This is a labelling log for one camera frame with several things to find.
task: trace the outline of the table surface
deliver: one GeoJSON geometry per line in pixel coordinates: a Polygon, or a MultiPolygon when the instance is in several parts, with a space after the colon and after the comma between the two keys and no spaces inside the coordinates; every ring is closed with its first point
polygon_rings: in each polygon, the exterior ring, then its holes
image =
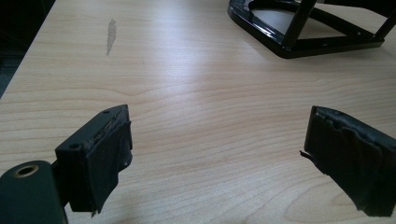
{"type": "MultiPolygon", "coordinates": [[[[299,150],[312,105],[396,136],[395,29],[381,48],[284,60],[227,6],[57,0],[0,101],[0,174],[55,161],[90,118],[128,104],[133,163],[100,215],[67,205],[70,223],[394,223],[357,211],[299,150]]],[[[385,20],[318,7],[369,31],[385,20]]]]}

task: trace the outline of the screw hole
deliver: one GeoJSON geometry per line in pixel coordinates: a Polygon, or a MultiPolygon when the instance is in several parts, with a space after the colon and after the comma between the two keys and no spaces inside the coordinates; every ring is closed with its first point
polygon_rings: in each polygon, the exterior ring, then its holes
{"type": "Polygon", "coordinates": [[[79,144],[72,144],[69,146],[70,149],[78,149],[79,148],[79,144]]]}
{"type": "Polygon", "coordinates": [[[24,166],[15,173],[15,177],[24,178],[26,176],[34,174],[37,170],[38,170],[37,165],[24,166]]]}

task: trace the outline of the light wood grain surface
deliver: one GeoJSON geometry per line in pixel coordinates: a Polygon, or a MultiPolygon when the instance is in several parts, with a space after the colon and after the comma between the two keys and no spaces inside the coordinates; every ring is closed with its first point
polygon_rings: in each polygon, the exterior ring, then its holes
{"type": "MultiPolygon", "coordinates": [[[[54,149],[96,113],[128,104],[132,165],[100,215],[67,206],[70,223],[395,223],[357,211],[299,155],[312,105],[396,137],[395,30],[381,48],[284,60],[227,6],[57,0],[0,100],[0,174],[55,161],[54,149]]],[[[369,31],[385,20],[320,8],[369,31]]]]}

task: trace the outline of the stain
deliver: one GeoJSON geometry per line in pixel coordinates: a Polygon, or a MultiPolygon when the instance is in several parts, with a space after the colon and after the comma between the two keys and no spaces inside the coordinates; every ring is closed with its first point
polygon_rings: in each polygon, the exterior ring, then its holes
{"type": "Polygon", "coordinates": [[[107,55],[110,53],[114,41],[116,41],[116,32],[117,32],[116,21],[111,19],[111,22],[108,24],[107,55]]]}

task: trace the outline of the black metal frame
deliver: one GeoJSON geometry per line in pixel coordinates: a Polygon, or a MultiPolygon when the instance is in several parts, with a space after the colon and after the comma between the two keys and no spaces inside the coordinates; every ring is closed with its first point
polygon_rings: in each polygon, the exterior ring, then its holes
{"type": "Polygon", "coordinates": [[[314,8],[316,0],[230,0],[228,14],[239,26],[281,58],[291,59],[354,49],[380,47],[396,24],[396,8],[372,34],[357,25],[314,8]],[[283,35],[251,12],[253,9],[279,9],[295,12],[288,31],[283,35]],[[345,36],[298,39],[308,18],[320,21],[345,36]]]}

